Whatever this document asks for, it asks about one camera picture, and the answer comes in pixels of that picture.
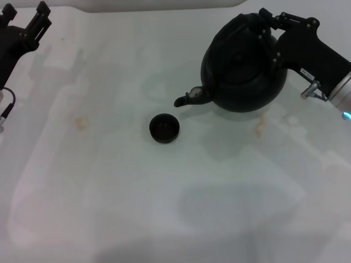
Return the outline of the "black round teapot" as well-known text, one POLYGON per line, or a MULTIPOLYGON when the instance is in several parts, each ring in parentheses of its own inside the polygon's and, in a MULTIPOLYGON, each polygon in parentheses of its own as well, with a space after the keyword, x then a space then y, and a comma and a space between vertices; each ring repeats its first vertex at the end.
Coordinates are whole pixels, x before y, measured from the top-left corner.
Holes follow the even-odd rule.
POLYGON ((213 102, 243 113, 272 102, 285 85, 287 70, 269 68, 257 26, 269 27, 258 13, 239 14, 223 26, 202 59, 201 85, 177 98, 174 106, 213 102))

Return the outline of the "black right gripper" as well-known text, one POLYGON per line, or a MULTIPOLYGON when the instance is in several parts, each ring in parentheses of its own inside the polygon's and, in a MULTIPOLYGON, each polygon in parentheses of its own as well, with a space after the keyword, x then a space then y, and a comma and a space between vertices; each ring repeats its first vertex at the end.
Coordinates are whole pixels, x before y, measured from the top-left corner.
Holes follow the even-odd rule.
POLYGON ((274 16, 265 8, 261 8, 258 14, 271 28, 285 31, 277 41, 270 27, 256 27, 269 68, 294 70, 310 83, 313 80, 307 75, 311 75, 320 83, 322 93, 331 93, 351 72, 351 62, 319 40, 318 19, 286 12, 274 16))

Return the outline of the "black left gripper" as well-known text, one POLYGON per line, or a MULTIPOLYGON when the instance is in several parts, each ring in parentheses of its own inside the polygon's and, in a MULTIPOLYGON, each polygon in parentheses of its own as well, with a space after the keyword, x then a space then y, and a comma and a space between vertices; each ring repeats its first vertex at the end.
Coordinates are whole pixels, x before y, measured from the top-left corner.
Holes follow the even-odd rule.
POLYGON ((50 8, 40 1, 36 14, 26 26, 8 26, 17 11, 13 6, 4 6, 0 14, 0 88, 7 83, 19 59, 26 53, 35 51, 39 41, 51 26, 50 8))

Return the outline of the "small dark teacup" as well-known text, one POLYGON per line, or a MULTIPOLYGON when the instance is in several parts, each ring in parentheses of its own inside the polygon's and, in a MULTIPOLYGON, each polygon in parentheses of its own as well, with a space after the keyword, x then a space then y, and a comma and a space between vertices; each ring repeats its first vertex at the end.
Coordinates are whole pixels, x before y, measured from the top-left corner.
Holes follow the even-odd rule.
POLYGON ((175 116, 162 113, 153 117, 149 123, 151 137, 158 143, 169 144, 179 135, 180 124, 175 116))

